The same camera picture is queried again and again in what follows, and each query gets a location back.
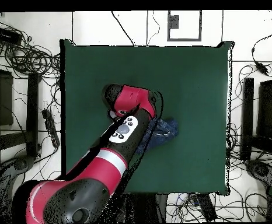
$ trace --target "red robot arm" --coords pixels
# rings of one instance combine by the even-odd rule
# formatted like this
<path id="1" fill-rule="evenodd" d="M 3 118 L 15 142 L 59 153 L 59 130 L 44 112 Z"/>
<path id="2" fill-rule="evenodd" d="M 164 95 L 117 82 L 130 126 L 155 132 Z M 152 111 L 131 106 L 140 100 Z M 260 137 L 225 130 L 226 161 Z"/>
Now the red robot arm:
<path id="1" fill-rule="evenodd" d="M 111 84 L 102 98 L 121 118 L 65 177 L 24 183 L 13 199 L 14 222 L 19 222 L 18 209 L 26 211 L 25 221 L 32 224 L 93 223 L 100 216 L 156 116 L 156 98 L 147 89 Z"/>

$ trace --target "green table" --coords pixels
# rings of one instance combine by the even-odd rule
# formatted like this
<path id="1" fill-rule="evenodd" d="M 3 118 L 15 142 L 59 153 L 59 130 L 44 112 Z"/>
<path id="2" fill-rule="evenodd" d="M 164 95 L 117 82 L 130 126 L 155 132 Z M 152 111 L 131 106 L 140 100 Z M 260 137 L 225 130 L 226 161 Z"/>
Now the green table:
<path id="1" fill-rule="evenodd" d="M 109 126 L 101 91 L 107 83 L 158 90 L 162 118 L 179 136 L 147 152 L 126 192 L 225 191 L 228 51 L 220 47 L 65 46 L 67 171 Z"/>

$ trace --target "denim cloth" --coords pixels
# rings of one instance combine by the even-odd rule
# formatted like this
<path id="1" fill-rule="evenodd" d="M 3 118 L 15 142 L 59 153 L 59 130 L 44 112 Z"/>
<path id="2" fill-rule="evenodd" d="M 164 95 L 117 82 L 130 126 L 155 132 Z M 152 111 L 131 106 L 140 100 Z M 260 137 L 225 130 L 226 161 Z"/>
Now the denim cloth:
<path id="1" fill-rule="evenodd" d="M 151 136 L 152 130 L 157 122 L 157 126 Z M 144 134 L 142 141 L 140 142 L 136 154 L 141 155 L 144 152 L 145 145 L 148 138 L 151 136 L 151 140 L 147 146 L 146 152 L 158 145 L 165 144 L 178 135 L 178 124 L 175 119 L 162 120 L 153 118 L 148 125 L 148 128 Z"/>

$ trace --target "floor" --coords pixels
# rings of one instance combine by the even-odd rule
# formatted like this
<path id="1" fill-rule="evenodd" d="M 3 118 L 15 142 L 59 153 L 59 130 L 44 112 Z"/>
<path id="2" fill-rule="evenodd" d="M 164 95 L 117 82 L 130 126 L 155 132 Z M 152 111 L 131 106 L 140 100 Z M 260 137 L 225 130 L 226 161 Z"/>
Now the floor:
<path id="1" fill-rule="evenodd" d="M 249 76 L 254 78 L 254 98 L 257 98 L 257 89 L 261 81 L 272 78 L 262 75 L 255 71 L 253 65 L 251 49 L 257 40 L 272 34 L 272 10 L 203 10 L 202 39 L 198 42 L 167 42 L 167 10 L 150 10 L 132 11 L 132 12 L 114 12 L 115 17 L 123 25 L 123 28 L 131 37 L 134 44 L 145 46 L 217 46 L 221 41 L 234 41 L 235 47 L 232 51 L 232 98 L 240 95 L 239 80 Z M 180 15 L 180 27 L 187 30 L 186 32 L 172 32 L 170 35 L 176 38 L 191 38 L 195 35 L 195 30 L 190 30 L 186 23 L 192 21 L 198 26 L 197 19 L 189 20 L 191 13 L 187 11 L 171 11 L 171 15 Z M 71 39 L 76 45 L 90 44 L 110 44 L 110 45 L 131 45 L 131 41 L 122 31 L 111 12 L 24 12 L 24 13 L 4 13 L 0 18 L 0 22 L 13 26 L 21 31 L 25 31 L 31 36 L 30 42 L 33 46 L 42 46 L 56 55 L 60 52 L 59 40 Z M 258 61 L 263 61 L 265 65 L 271 64 L 272 69 L 272 37 L 265 39 L 255 47 L 254 57 Z M 5 59 L 0 58 L 1 66 L 4 67 Z M 50 75 L 46 81 L 40 83 L 39 89 L 39 108 L 43 109 L 52 100 L 50 93 L 50 85 L 55 83 L 54 75 Z M 26 128 L 26 102 L 27 96 L 23 95 L 27 92 L 27 80 L 15 79 L 13 92 L 13 111 L 17 116 L 21 126 Z M 60 95 L 57 93 L 57 101 L 60 103 Z M 234 129 L 240 127 L 241 104 L 239 98 L 232 101 L 231 123 Z M 257 109 L 257 99 L 254 101 L 254 109 Z M 52 108 L 56 129 L 60 130 L 60 106 L 55 105 Z M 254 131 L 256 129 L 256 118 L 254 118 Z M 17 122 L 13 126 L 1 127 L 0 135 L 18 131 Z M 233 135 L 239 135 L 240 129 Z M 39 114 L 39 142 L 43 141 L 41 157 L 46 157 L 54 151 L 51 141 L 47 137 L 44 120 Z M 0 161 L 7 160 L 14 156 L 16 152 L 23 149 L 24 145 L 9 148 L 0 152 Z M 252 158 L 259 156 L 259 152 L 255 150 Z M 271 162 L 271 156 L 264 155 L 261 157 Z M 229 174 L 229 185 L 231 193 L 224 197 L 213 194 L 211 197 L 217 210 L 218 219 L 216 222 L 260 222 L 264 221 L 264 213 L 266 211 L 266 200 L 261 196 L 264 195 L 264 187 L 262 184 L 251 178 L 246 170 L 245 165 L 240 164 L 236 159 L 232 159 L 232 167 Z M 48 159 L 42 160 L 34 165 L 30 171 L 26 173 L 25 181 L 32 178 L 42 180 L 54 179 L 60 174 L 61 170 L 61 149 Z M 23 177 L 19 176 L 14 186 L 14 191 L 22 183 Z M 246 205 L 251 208 L 245 209 L 243 201 L 249 195 Z M 199 207 L 189 207 L 179 211 L 180 216 L 175 216 L 176 205 L 182 205 L 187 198 L 187 194 L 171 194 L 168 199 L 168 215 L 167 222 L 203 222 Z"/>

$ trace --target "white stripe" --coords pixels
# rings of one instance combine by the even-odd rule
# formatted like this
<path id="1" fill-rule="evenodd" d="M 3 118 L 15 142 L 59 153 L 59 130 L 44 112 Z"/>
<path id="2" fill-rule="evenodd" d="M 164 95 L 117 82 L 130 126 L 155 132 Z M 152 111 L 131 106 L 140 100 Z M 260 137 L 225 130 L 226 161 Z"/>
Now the white stripe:
<path id="1" fill-rule="evenodd" d="M 101 149 L 99 154 L 96 156 L 102 158 L 110 163 L 112 163 L 117 170 L 120 172 L 120 177 L 123 176 L 125 172 L 125 164 L 122 159 L 120 159 L 116 154 L 109 150 Z"/>
<path id="2" fill-rule="evenodd" d="M 34 218 L 34 220 L 36 220 L 38 223 L 40 223 L 40 222 L 36 219 L 36 216 L 34 214 L 32 205 L 33 205 L 33 201 L 34 201 L 34 198 L 36 197 L 37 192 L 42 188 L 43 185 L 47 184 L 48 182 L 49 181 L 46 181 L 43 184 L 40 184 L 37 187 L 37 189 L 34 191 L 34 193 L 32 194 L 32 197 L 31 197 L 31 200 L 30 200 L 30 207 L 29 207 L 30 208 L 30 213 L 31 213 L 32 217 Z"/>
<path id="3" fill-rule="evenodd" d="M 87 151 L 87 153 L 82 158 L 84 158 L 88 153 L 89 153 L 89 151 Z"/>

